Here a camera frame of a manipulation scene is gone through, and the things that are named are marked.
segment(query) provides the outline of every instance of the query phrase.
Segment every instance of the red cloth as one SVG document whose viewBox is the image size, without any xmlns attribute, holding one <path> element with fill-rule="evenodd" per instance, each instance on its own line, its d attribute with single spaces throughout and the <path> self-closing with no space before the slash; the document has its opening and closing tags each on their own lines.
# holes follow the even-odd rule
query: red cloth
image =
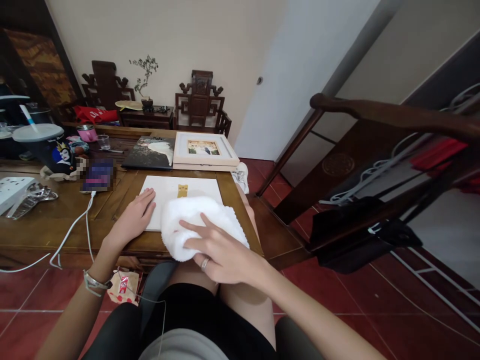
<svg viewBox="0 0 480 360">
<path fill-rule="evenodd" d="M 441 163 L 445 159 L 455 155 L 460 150 L 463 150 L 468 145 L 460 142 L 458 140 L 448 138 L 441 141 L 439 144 L 431 148 L 430 150 L 424 151 L 410 159 L 412 168 L 418 171 L 425 171 Z M 437 167 L 435 170 L 429 171 L 428 175 L 431 177 L 436 177 L 440 172 L 449 166 L 451 161 Z M 463 193 L 473 193 L 480 195 L 480 175 L 476 178 L 473 178 L 467 182 L 464 182 L 459 189 Z"/>
<path fill-rule="evenodd" d="M 96 107 L 75 106 L 73 108 L 81 124 L 101 124 L 118 120 L 116 110 L 102 110 Z"/>
</svg>

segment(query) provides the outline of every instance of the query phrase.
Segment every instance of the black bag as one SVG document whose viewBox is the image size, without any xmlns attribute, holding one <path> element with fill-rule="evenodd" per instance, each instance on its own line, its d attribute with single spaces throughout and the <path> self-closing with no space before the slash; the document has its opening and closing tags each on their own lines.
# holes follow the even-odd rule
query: black bag
<svg viewBox="0 0 480 360">
<path fill-rule="evenodd" d="M 386 194 L 451 161 L 455 156 L 401 181 L 375 196 L 363 197 L 350 204 L 314 215 L 310 245 L 321 245 L 326 234 L 334 233 L 336 230 L 346 227 L 358 219 L 360 215 L 374 212 L 384 203 L 380 198 Z M 445 184 L 442 184 L 441 187 L 443 187 L 442 192 L 445 191 Z M 396 248 L 421 247 L 423 245 L 422 241 L 406 223 L 411 221 L 426 206 L 428 206 L 428 203 L 419 204 L 405 219 L 405 222 L 398 219 L 401 217 L 399 215 L 397 218 L 386 219 L 374 226 L 359 229 L 348 236 L 325 244 L 313 252 L 318 264 L 340 274 L 350 274 Z"/>
</svg>

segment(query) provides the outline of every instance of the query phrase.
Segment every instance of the white power strip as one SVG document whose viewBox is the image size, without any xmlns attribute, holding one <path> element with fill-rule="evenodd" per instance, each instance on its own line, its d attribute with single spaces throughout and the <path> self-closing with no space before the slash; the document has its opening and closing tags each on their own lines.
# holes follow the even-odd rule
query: white power strip
<svg viewBox="0 0 480 360">
<path fill-rule="evenodd" d="M 4 177 L 0 179 L 0 215 L 10 209 L 38 181 L 34 177 Z"/>
</svg>

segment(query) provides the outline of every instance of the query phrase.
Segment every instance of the potted plant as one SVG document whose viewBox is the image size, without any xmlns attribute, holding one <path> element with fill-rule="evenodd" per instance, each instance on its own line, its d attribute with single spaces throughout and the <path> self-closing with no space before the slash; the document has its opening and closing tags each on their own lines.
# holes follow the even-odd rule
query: potted plant
<svg viewBox="0 0 480 360">
<path fill-rule="evenodd" d="M 150 96 L 144 96 L 142 94 L 142 89 L 146 88 L 149 84 L 149 78 L 153 74 L 153 72 L 157 72 L 159 65 L 154 57 L 150 57 L 150 55 L 146 56 L 145 60 L 139 58 L 138 60 L 129 60 L 130 64 L 137 65 L 145 70 L 145 78 L 136 80 L 135 91 L 140 93 L 141 96 L 141 103 L 143 105 L 144 110 L 153 109 L 154 101 L 150 99 Z"/>
</svg>

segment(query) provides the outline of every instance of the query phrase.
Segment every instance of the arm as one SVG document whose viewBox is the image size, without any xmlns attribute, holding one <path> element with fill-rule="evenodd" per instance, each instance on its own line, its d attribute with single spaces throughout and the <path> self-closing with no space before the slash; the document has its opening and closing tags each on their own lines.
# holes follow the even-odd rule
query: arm
<svg viewBox="0 0 480 360">
<path fill-rule="evenodd" d="M 98 255 L 88 273 L 99 283 L 105 284 L 112 272 L 122 249 L 133 238 L 139 236 L 147 227 L 155 208 L 152 199 L 153 189 L 146 189 L 137 196 L 113 225 L 110 233 L 103 239 Z M 70 303 L 48 335 L 45 343 L 36 354 L 37 360 L 78 359 L 94 327 L 97 315 L 105 295 L 103 289 L 93 289 L 101 297 L 95 296 L 85 288 L 82 281 Z"/>
<path fill-rule="evenodd" d="M 321 354 L 329 360 L 385 359 L 373 346 L 329 310 L 293 285 L 264 258 L 250 251 L 202 214 L 206 226 L 185 221 L 180 224 L 198 233 L 186 248 L 197 249 L 200 266 L 210 258 L 205 273 L 218 283 L 246 283 L 269 296 L 305 332 Z"/>
</svg>

